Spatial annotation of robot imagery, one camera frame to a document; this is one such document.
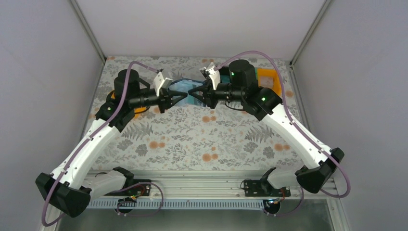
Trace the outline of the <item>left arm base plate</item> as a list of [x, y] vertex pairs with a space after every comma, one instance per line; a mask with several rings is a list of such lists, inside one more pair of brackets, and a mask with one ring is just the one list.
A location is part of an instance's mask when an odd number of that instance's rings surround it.
[[110, 192], [105, 194], [104, 196], [149, 196], [151, 191], [151, 180], [148, 179], [134, 179], [128, 186], [145, 182], [144, 184], [140, 184], [138, 186], [133, 186], [130, 189], [127, 189], [122, 192]]

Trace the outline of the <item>blue leather card holder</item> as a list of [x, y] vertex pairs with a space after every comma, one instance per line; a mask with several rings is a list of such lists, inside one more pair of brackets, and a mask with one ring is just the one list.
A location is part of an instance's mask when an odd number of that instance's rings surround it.
[[[188, 78], [181, 78], [181, 79], [173, 81], [170, 84], [168, 89], [173, 90], [173, 91], [180, 91], [180, 92], [188, 93], [189, 90], [196, 88], [196, 87], [200, 87], [203, 84], [204, 84], [203, 81], [198, 81], [198, 80], [193, 80], [193, 79], [188, 79]], [[185, 99], [176, 103], [176, 106], [189, 106], [189, 105], [204, 107], [204, 104], [201, 101], [194, 98], [193, 96], [190, 96], [189, 94]]]

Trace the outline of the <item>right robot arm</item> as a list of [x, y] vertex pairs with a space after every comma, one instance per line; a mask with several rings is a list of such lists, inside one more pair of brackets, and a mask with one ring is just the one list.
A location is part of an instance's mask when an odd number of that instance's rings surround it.
[[318, 193], [344, 157], [340, 148], [321, 143], [285, 107], [282, 98], [270, 88], [259, 86], [257, 71], [247, 60], [235, 60], [228, 66], [230, 82], [222, 82], [214, 64], [200, 71], [206, 78], [202, 86], [188, 94], [214, 109], [219, 101], [240, 102], [243, 110], [269, 126], [298, 154], [304, 165], [297, 171], [272, 168], [264, 177], [273, 188], [300, 185]]

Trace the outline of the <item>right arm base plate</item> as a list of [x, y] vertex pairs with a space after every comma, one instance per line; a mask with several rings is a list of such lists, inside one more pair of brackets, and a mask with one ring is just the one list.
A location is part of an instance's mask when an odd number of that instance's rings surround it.
[[274, 188], [267, 180], [245, 179], [240, 188], [244, 190], [246, 197], [287, 197], [291, 196], [289, 188]]

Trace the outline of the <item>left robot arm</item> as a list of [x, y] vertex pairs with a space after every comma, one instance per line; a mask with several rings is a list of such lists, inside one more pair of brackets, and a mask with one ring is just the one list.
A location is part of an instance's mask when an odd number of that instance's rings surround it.
[[122, 193], [134, 187], [134, 175], [122, 167], [86, 180], [86, 176], [105, 147], [135, 117], [157, 106], [161, 113], [187, 97], [187, 93], [169, 89], [163, 70], [156, 72], [153, 84], [140, 78], [133, 69], [121, 70], [114, 80], [114, 90], [96, 113], [85, 136], [70, 155], [51, 173], [41, 173], [36, 185], [45, 203], [42, 219], [51, 205], [63, 214], [77, 217], [89, 203], [101, 196]]

